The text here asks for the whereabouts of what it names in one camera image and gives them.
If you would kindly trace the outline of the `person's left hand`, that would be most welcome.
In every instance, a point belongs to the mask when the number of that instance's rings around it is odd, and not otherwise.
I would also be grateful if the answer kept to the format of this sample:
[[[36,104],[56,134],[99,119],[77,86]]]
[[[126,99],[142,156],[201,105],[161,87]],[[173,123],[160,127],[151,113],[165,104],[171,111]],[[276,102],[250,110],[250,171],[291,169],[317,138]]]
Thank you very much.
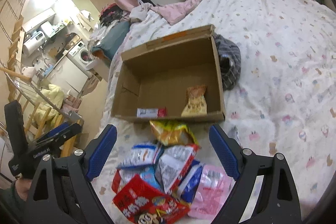
[[[15,181],[15,190],[18,194],[18,196],[23,200],[26,201],[28,198],[28,193],[32,184],[32,180],[28,179],[28,178],[18,178]]]

